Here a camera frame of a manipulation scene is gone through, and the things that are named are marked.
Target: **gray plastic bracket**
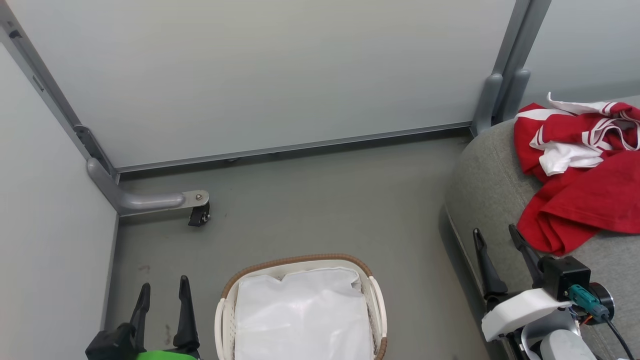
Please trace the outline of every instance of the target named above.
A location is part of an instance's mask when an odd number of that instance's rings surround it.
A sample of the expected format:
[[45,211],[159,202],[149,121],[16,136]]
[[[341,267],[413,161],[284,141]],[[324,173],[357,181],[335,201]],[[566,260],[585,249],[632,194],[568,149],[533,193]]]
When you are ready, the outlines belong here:
[[209,193],[205,190],[152,195],[136,195],[125,192],[113,181],[100,162],[94,158],[87,160],[86,171],[121,217],[195,208],[209,202]]
[[513,74],[511,84],[502,100],[502,106],[498,114],[496,114],[496,122],[503,122],[516,117],[530,77],[531,71],[528,69],[520,69]]
[[502,86],[502,74],[492,74],[484,81],[480,100],[476,106],[474,118],[471,121],[471,133],[474,137],[491,127],[493,107],[498,99],[498,93]]
[[98,160],[102,167],[104,167],[104,170],[109,173],[111,178],[115,179],[117,171],[115,171],[113,165],[109,161],[109,158],[104,154],[102,147],[100,147],[100,144],[91,132],[91,129],[82,124],[78,124],[74,126],[74,132],[78,139],[80,139],[80,142],[84,145],[84,148],[89,152],[89,155]]

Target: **white wall panel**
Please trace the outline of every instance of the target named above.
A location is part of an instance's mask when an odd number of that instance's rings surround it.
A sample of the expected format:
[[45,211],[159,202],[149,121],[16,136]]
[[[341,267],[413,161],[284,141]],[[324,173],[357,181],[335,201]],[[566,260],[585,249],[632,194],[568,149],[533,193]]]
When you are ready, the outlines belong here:
[[471,120],[514,0],[9,0],[116,167]]
[[0,359],[86,359],[106,306],[116,212],[3,44],[0,153]]
[[640,2],[552,0],[525,68],[522,105],[640,94]]

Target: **laundry basket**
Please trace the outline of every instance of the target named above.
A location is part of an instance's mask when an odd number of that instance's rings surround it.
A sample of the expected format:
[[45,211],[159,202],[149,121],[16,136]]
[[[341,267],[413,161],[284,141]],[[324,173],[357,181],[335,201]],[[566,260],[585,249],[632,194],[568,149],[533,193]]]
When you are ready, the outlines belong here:
[[235,359],[235,310],[240,280],[258,275],[270,275],[282,279],[286,274],[335,267],[353,269],[360,275],[369,314],[369,325],[373,334],[373,360],[382,360],[387,350],[387,312],[382,292],[369,267],[359,259],[346,254],[320,254],[274,260],[250,266],[235,274],[222,291],[222,299],[216,308],[214,333],[218,359]]

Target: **caster wheel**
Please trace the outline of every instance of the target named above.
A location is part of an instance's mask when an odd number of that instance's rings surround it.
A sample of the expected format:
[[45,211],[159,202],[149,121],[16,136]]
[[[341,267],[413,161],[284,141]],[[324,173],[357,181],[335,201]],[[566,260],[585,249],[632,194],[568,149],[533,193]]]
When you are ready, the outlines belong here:
[[191,216],[189,217],[189,226],[203,226],[206,224],[211,218],[211,214],[209,214],[210,205],[209,203],[204,204],[203,206],[197,206],[191,210]]

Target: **baseboard trim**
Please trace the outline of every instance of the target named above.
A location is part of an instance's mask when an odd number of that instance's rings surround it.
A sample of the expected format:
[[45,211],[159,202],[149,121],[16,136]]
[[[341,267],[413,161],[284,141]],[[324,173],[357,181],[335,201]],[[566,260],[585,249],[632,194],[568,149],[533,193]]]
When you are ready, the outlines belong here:
[[301,144],[297,144],[297,145],[272,147],[272,148],[268,148],[268,149],[259,149],[259,150],[241,151],[241,152],[230,152],[230,153],[227,153],[227,154],[201,156],[201,157],[190,158],[190,159],[161,161],[161,162],[158,162],[158,163],[149,163],[149,164],[142,164],[142,165],[132,165],[132,166],[116,168],[116,171],[118,173],[127,173],[127,175],[129,175],[130,173],[133,173],[133,172],[141,172],[141,171],[145,171],[145,170],[153,170],[153,169],[169,168],[169,167],[178,167],[178,166],[183,166],[183,165],[193,165],[193,164],[200,164],[200,163],[210,163],[210,162],[213,162],[213,161],[231,160],[231,159],[237,159],[237,158],[246,158],[248,156],[273,154],[273,153],[277,153],[277,152],[290,152],[290,151],[296,151],[296,150],[323,148],[323,147],[329,147],[329,146],[332,146],[332,145],[342,145],[342,144],[347,144],[347,143],[368,142],[368,141],[372,141],[372,140],[399,138],[399,137],[402,137],[402,136],[410,136],[410,135],[417,135],[417,134],[424,134],[424,133],[432,133],[432,132],[435,132],[435,131],[443,131],[443,130],[450,130],[450,129],[460,129],[460,128],[464,128],[464,127],[469,127],[470,125],[471,125],[471,121],[468,121],[468,122],[457,122],[457,123],[454,123],[454,124],[421,127],[421,128],[418,128],[418,129],[393,131],[393,132],[382,133],[382,134],[354,136],[354,137],[351,137],[351,138],[341,138],[341,139],[327,140],[327,141],[321,141],[321,142],[301,143]]

